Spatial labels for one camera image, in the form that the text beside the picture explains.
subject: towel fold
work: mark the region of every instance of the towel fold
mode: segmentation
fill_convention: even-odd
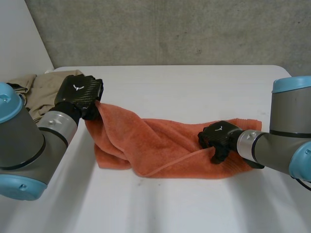
[[[142,177],[219,179],[252,168],[235,152],[221,164],[210,162],[214,148],[202,149],[198,133],[208,126],[141,119],[120,107],[96,103],[101,118],[86,121],[99,167],[133,168]],[[257,120],[231,119],[244,130],[261,130]]]

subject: gray wall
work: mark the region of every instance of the gray wall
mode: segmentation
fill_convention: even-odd
[[[55,67],[279,65],[311,75],[310,0],[26,0]]]

